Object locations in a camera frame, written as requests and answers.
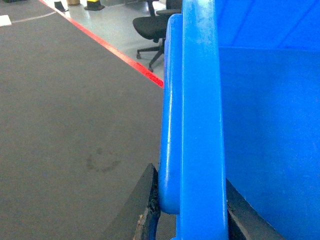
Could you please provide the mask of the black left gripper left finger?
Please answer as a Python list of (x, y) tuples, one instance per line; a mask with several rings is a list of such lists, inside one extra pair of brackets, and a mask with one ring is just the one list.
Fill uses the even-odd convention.
[(160, 218), (158, 172), (149, 163), (102, 240), (154, 240)]

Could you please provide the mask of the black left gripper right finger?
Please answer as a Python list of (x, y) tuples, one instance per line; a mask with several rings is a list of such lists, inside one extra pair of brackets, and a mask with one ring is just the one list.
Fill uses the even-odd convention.
[(267, 221), (226, 180), (228, 237), (230, 240), (283, 240)]

